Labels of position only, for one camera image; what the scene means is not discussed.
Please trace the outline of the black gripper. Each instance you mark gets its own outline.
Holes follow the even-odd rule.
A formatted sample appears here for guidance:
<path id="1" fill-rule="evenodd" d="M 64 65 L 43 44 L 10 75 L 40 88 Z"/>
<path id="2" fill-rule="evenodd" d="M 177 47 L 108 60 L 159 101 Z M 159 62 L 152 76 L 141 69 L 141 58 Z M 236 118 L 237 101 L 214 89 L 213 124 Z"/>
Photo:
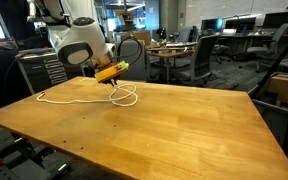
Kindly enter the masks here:
<path id="1" fill-rule="evenodd" d="M 108 79 L 108 80 L 105 80 L 103 82 L 101 82 L 103 84 L 110 84 L 112 86 L 116 86 L 117 85 L 117 78 L 113 78 L 113 79 Z"/>

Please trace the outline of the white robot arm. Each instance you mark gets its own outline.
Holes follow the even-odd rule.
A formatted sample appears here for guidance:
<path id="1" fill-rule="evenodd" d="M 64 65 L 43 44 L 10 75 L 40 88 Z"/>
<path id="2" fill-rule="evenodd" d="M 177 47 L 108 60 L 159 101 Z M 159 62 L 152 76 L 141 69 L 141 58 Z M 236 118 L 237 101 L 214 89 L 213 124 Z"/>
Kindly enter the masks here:
<path id="1" fill-rule="evenodd" d="M 90 61 L 96 75 L 113 66 L 94 0 L 31 1 L 46 24 L 48 40 L 63 65 L 73 67 Z"/>

